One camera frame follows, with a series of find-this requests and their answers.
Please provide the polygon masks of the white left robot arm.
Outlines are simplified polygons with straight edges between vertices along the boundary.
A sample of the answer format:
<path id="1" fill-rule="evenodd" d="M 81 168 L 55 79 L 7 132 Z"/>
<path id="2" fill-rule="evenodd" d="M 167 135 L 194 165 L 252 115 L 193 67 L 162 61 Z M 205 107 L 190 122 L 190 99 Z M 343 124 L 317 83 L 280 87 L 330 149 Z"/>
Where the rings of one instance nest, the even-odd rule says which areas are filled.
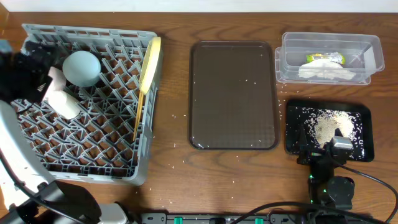
<path id="1" fill-rule="evenodd" d="M 28 41 L 14 53 L 1 41 L 1 190 L 9 213 L 1 223 L 131 223 L 118 203 L 100 205 L 85 188 L 56 180 L 19 128 L 12 102 L 41 103 L 53 93 L 49 75 L 58 50 Z"/>

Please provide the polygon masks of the pink bowl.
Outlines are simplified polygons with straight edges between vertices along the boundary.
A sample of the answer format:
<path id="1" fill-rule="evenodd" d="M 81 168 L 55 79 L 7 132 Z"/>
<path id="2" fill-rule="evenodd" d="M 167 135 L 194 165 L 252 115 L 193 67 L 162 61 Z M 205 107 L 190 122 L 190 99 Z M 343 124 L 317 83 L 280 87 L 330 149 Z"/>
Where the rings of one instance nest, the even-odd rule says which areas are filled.
<path id="1" fill-rule="evenodd" d="M 52 78 L 52 81 L 44 95 L 44 100 L 47 100 L 54 91 L 63 90 L 67 83 L 63 72 L 55 67 L 50 67 L 48 75 Z"/>

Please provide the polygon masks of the wooden chopstick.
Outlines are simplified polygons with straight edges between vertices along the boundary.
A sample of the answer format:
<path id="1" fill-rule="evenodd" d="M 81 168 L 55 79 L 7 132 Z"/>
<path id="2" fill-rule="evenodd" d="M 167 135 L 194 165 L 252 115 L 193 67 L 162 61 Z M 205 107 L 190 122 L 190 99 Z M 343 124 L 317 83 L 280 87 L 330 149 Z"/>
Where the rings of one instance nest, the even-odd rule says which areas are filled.
<path id="1" fill-rule="evenodd" d="M 136 113 L 136 121 L 135 121 L 135 125 L 134 125 L 133 141 L 136 140 L 137 130 L 138 130 L 139 123 L 140 123 L 140 120 L 141 120 L 143 100 L 144 100 L 144 94 L 143 94 L 143 92 L 140 92 L 139 93 L 138 106 L 137 106 L 137 113 Z"/>
<path id="2" fill-rule="evenodd" d="M 141 120 L 141 113 L 142 113 L 142 105 L 144 102 L 144 93 L 141 91 L 139 93 L 139 101 L 137 106 L 137 113 L 136 113 L 136 123 L 135 123 L 135 131 L 138 129 L 139 122 Z"/>

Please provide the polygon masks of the cream plastic cup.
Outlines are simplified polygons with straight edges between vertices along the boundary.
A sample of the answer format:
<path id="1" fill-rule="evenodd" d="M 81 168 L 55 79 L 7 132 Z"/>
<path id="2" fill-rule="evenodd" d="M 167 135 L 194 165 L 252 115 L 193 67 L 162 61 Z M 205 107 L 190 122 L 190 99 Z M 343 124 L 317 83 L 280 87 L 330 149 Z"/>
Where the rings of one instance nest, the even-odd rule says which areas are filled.
<path id="1" fill-rule="evenodd" d="M 53 91 L 48 97 L 48 103 L 65 119 L 75 118 L 81 111 L 78 100 L 62 90 Z"/>

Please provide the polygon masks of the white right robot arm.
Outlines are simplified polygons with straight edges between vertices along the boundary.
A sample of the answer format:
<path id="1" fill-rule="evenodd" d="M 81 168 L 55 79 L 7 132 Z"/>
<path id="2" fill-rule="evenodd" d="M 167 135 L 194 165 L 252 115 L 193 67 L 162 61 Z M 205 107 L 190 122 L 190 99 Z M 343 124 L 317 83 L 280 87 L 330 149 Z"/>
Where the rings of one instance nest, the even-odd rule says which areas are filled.
<path id="1" fill-rule="evenodd" d="M 335 135 L 321 149 L 311 147 L 308 139 L 309 134 L 301 124 L 297 141 L 297 163 L 310 167 L 310 201 L 326 207 L 351 210 L 355 183 L 349 177 L 335 175 L 335 169 L 346 162 L 348 154 L 353 150 L 350 138 L 342 136 L 337 128 Z"/>

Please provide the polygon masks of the green snack wrapper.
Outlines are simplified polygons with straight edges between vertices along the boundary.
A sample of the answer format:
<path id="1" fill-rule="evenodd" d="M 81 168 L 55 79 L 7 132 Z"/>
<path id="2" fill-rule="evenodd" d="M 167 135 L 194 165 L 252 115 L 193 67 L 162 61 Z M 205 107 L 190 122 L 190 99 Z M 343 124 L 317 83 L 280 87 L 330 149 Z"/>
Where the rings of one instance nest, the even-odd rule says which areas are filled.
<path id="1" fill-rule="evenodd" d="M 328 52 L 328 53 L 324 53 L 324 54 L 320 54 L 320 53 L 310 54 L 310 55 L 306 55 L 306 59 L 307 59 L 307 63 L 310 63 L 314 60 L 320 60 L 320 59 L 329 60 L 331 62 L 335 62 L 340 65 L 344 65 L 346 62 L 345 57 L 339 52 Z"/>

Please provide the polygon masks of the light blue bowl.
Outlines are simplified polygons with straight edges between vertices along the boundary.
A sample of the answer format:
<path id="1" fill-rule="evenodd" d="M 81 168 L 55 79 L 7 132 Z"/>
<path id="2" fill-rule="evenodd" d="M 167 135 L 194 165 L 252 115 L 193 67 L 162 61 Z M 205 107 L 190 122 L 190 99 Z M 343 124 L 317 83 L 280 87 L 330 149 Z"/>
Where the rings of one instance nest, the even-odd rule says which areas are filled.
<path id="1" fill-rule="evenodd" d="M 89 87 L 100 80 L 101 64 L 97 57 L 87 51 L 77 51 L 63 62 L 65 78 L 75 86 Z"/>

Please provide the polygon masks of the yellow plate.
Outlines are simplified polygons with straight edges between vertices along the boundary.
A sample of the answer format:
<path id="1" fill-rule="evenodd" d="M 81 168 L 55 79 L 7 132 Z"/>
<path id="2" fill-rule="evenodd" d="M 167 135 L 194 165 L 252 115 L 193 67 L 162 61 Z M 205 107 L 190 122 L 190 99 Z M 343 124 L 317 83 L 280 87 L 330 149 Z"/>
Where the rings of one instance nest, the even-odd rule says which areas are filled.
<path id="1" fill-rule="evenodd" d="M 154 37 L 150 40 L 149 45 L 144 56 L 144 61 L 141 68 L 141 74 L 139 79 L 139 90 L 144 95 L 147 94 L 155 72 L 157 69 L 157 64 L 160 57 L 161 51 L 161 38 Z"/>

